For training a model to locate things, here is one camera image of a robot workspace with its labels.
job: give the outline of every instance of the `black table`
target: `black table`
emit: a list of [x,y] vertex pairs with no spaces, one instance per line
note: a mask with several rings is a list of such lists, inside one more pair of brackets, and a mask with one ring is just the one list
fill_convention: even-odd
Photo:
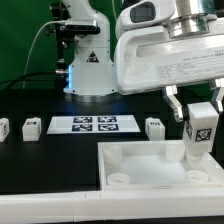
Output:
[[[186,88],[179,92],[182,104],[202,100]],[[0,91],[0,117],[10,120],[10,134],[0,143],[0,194],[61,193],[100,190],[97,143],[144,141],[145,119],[160,118],[166,139],[181,139],[183,123],[176,123],[173,111],[160,91],[120,96],[105,103],[66,100],[54,90]],[[134,115],[141,133],[47,135],[52,116]],[[22,126],[27,118],[42,119],[37,143],[24,143]],[[223,116],[217,129],[213,156],[222,164]],[[107,221],[107,223],[224,223],[224,217]]]

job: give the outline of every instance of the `white cube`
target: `white cube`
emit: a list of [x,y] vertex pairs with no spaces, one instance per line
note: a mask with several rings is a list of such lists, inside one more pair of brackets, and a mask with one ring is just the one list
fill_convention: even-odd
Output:
[[219,114],[210,102],[189,104],[190,120],[185,122],[183,141],[188,159],[200,160],[212,151]]
[[151,141],[165,140],[165,126],[160,119],[148,118],[145,121],[145,132]]
[[0,119],[0,142],[4,142],[9,134],[9,120],[6,118]]
[[32,118],[27,119],[23,125],[23,141],[39,141],[41,134],[41,119]]

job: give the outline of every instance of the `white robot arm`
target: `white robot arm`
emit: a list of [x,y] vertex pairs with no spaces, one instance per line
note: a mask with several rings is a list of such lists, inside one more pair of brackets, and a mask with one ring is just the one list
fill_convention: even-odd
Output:
[[[176,120],[183,121],[182,106],[174,97],[177,86],[210,81],[211,88],[216,89],[212,104],[222,113],[224,19],[217,19],[214,1],[161,0],[154,6],[149,3],[154,1],[145,0],[129,7],[118,21],[118,91],[126,95],[163,89]],[[160,14],[162,3],[170,6],[169,13]],[[142,13],[137,12],[138,7],[143,7]],[[155,8],[154,19],[147,7]]]
[[113,62],[110,59],[110,24],[89,0],[63,0],[71,19],[65,28],[77,32],[76,51],[69,66],[69,84],[64,92],[81,101],[101,101],[116,92]]

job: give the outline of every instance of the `black cable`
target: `black cable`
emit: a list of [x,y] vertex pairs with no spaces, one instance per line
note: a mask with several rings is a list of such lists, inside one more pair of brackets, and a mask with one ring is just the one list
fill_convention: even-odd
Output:
[[27,81],[25,79],[34,77],[34,76],[40,76],[40,75],[56,75],[56,72],[55,71],[40,71],[40,72],[28,73],[26,75],[20,76],[19,78],[15,79],[15,80],[12,80],[11,83],[6,87],[6,89],[10,89],[17,82],[20,82],[22,80]]
[[24,81],[27,81],[27,82],[54,82],[55,79],[11,79],[11,80],[5,80],[5,81],[2,81],[0,82],[0,85],[3,85],[5,83],[8,83],[8,82],[24,82]]

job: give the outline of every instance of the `green wall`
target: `green wall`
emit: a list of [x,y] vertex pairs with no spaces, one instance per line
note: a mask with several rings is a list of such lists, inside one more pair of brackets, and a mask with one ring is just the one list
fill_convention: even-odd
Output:
[[[58,0],[1,0],[0,12],[0,82],[15,79],[23,75],[28,52],[39,28],[46,22],[52,21],[49,6]],[[115,0],[119,13],[120,0]],[[111,0],[90,0],[90,4],[103,12],[111,22],[114,30]],[[116,45],[116,37],[111,32],[112,52]],[[72,60],[72,49],[68,57]],[[40,35],[30,62],[28,72],[54,70],[56,65],[56,43],[53,36]]]

